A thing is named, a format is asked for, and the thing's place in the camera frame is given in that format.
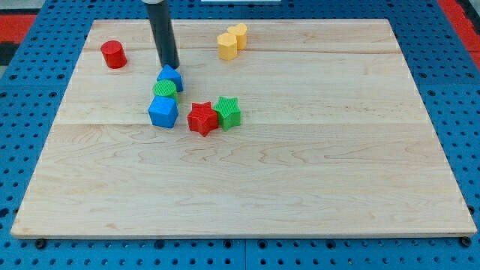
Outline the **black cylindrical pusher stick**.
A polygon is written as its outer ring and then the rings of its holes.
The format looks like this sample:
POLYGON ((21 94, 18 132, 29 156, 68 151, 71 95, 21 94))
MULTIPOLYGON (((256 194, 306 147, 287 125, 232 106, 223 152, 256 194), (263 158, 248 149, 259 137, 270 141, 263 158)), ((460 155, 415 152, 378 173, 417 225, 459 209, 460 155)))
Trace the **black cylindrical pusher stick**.
POLYGON ((142 0, 147 10, 151 31, 162 66, 179 67, 179 55, 176 47, 167 0, 142 0))

